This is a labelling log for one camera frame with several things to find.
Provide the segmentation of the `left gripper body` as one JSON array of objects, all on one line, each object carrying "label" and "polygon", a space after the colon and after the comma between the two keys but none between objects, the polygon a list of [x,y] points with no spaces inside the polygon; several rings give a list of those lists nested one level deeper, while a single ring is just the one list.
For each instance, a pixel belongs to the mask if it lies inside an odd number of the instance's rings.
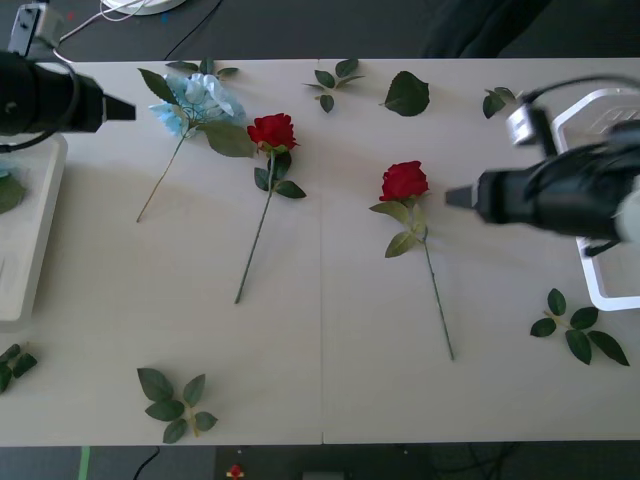
[{"label": "left gripper body", "polygon": [[79,75],[79,101],[67,125],[69,133],[95,133],[104,121],[104,92],[91,77]]}]

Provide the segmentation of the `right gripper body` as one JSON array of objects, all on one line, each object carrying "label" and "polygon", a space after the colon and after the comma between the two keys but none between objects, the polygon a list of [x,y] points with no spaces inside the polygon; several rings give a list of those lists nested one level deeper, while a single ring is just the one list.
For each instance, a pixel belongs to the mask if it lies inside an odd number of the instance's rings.
[{"label": "right gripper body", "polygon": [[490,224],[538,225],[534,201],[525,198],[533,168],[487,170],[477,182],[476,212]]}]

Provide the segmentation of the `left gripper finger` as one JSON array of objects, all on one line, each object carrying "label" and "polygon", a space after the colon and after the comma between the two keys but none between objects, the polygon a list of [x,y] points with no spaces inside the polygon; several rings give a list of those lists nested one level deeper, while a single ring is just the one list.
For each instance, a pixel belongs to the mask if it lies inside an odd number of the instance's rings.
[{"label": "left gripper finger", "polygon": [[127,101],[113,97],[103,96],[103,121],[135,121],[136,106]]}]

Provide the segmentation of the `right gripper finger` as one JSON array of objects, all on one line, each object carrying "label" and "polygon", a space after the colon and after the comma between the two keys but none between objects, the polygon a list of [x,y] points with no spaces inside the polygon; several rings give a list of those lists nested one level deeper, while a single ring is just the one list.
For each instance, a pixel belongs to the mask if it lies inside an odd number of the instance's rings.
[{"label": "right gripper finger", "polygon": [[448,206],[475,210],[477,204],[477,184],[469,184],[448,189],[445,192],[445,203]]}]

